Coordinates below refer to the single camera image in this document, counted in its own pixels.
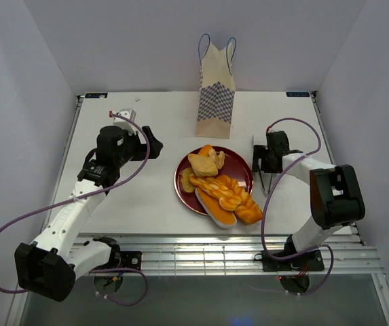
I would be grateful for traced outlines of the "pale triangular bread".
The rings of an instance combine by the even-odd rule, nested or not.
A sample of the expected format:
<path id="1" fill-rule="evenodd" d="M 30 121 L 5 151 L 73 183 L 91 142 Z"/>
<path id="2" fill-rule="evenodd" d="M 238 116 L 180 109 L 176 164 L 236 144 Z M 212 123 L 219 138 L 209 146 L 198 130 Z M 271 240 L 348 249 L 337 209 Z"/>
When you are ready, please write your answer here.
<path id="1" fill-rule="evenodd" d="M 197 177 L 214 177 L 219 173 L 217 166 L 209 157 L 191 153 L 188 160 Z"/>

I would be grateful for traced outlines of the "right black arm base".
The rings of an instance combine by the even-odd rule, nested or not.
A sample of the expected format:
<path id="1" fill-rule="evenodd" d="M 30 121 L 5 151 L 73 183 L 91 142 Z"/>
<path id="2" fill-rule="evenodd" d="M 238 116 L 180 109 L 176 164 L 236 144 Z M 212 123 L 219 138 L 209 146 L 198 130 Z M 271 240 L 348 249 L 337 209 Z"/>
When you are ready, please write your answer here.
<path id="1" fill-rule="evenodd" d="M 254 261 L 261 262 L 264 272 L 321 272 L 325 269 L 319 250 L 283 261 L 271 259 L 262 251 L 254 256 Z"/>

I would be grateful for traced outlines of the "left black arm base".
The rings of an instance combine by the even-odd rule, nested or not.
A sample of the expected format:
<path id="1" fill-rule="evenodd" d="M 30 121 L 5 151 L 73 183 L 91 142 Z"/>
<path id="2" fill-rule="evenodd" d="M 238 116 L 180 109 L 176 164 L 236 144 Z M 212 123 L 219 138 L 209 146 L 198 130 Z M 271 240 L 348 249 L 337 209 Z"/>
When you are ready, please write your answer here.
<path id="1" fill-rule="evenodd" d="M 110 256 L 108 261 L 96 269 L 112 269 L 112 268 L 132 268 L 136 270 L 141 269 L 142 252 L 141 251 L 123 251 L 120 244 L 113 238 L 102 236 L 94 238 L 94 242 L 101 242 L 106 244 L 110 249 Z"/>

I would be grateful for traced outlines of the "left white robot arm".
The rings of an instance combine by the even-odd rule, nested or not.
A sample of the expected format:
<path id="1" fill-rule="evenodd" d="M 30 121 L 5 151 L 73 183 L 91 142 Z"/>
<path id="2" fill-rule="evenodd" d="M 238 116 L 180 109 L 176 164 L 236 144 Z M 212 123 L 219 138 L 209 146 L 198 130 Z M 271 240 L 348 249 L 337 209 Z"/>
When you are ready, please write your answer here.
<path id="1" fill-rule="evenodd" d="M 54 301 L 63 301 L 75 281 L 94 269 L 114 271 L 121 267 L 122 254 L 112 238 L 87 241 L 80 249 L 72 246 L 95 208 L 116 184 L 120 169 L 129 161 L 156 159 L 163 145 L 149 126 L 143 126 L 147 143 L 137 133 L 119 126 L 100 129 L 96 147 L 86 156 L 77 176 L 70 202 L 61 206 L 55 218 L 31 244 L 20 244 L 14 259 L 21 288 Z"/>

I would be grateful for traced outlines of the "beige ridged long bread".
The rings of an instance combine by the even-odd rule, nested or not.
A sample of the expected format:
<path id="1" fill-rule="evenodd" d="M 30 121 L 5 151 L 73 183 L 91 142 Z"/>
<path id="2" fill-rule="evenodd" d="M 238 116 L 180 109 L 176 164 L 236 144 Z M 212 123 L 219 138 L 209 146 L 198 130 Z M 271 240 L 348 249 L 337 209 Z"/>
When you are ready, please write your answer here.
<path id="1" fill-rule="evenodd" d="M 208 157 L 214 162 L 218 170 L 221 170 L 225 163 L 225 153 L 217 152 L 214 148 L 208 151 Z"/>

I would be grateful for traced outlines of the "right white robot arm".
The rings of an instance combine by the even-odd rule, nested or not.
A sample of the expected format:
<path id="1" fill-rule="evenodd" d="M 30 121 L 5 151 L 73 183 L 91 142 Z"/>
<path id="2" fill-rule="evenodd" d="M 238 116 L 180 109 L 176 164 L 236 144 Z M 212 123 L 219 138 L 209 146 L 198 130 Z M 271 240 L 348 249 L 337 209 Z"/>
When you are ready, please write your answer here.
<path id="1" fill-rule="evenodd" d="M 285 265 L 298 270 L 308 262 L 308 253 L 315 251 L 336 231 L 352 225 L 365 216 L 365 204 L 355 170 L 350 165 L 335 166 L 315 160 L 310 154 L 291 150 L 285 132 L 267 132 L 265 145 L 253 145 L 252 171 L 277 174 L 264 209 L 272 199 L 278 182 L 286 174 L 308 184 L 310 187 L 309 219 L 290 235 L 284 249 L 267 257 L 284 261 Z"/>

